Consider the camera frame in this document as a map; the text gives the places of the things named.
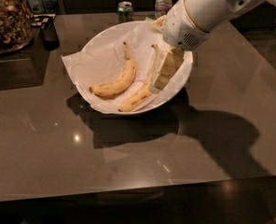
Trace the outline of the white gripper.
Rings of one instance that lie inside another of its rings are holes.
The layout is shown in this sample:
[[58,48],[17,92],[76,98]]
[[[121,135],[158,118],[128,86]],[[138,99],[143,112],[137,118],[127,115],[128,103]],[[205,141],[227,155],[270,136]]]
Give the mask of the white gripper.
[[203,32],[191,19],[186,0],[179,0],[166,16],[152,21],[150,30],[162,32],[163,40],[171,46],[159,53],[159,61],[148,86],[150,92],[158,94],[164,90],[184,62],[184,50],[194,50],[204,43],[210,34]]

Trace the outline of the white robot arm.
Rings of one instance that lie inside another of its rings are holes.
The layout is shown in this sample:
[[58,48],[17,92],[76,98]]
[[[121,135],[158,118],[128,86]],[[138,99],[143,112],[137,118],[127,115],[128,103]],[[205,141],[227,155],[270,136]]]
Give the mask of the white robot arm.
[[276,0],[178,0],[166,15],[151,24],[151,29],[161,33],[171,47],[152,75],[148,89],[153,93],[163,91],[177,72],[175,64],[179,60],[170,52],[197,48],[221,22],[236,19],[263,2],[276,6]]

